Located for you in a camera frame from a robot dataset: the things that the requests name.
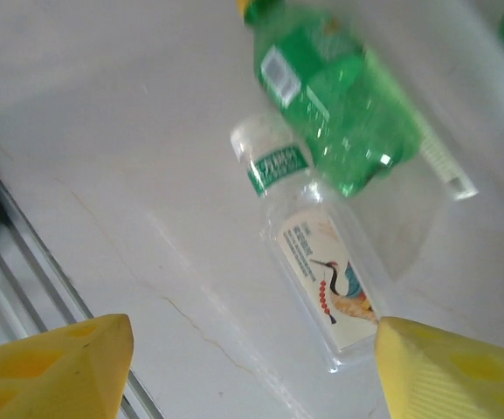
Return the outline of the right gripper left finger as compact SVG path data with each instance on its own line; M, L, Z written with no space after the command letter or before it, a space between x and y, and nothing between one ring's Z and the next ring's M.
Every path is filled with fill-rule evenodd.
M0 418L115 418L133 352L126 314L0 345Z

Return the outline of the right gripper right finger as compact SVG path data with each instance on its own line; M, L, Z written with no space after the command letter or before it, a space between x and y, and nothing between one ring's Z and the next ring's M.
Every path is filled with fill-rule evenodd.
M383 317L375 356L393 418L504 418L504 347Z

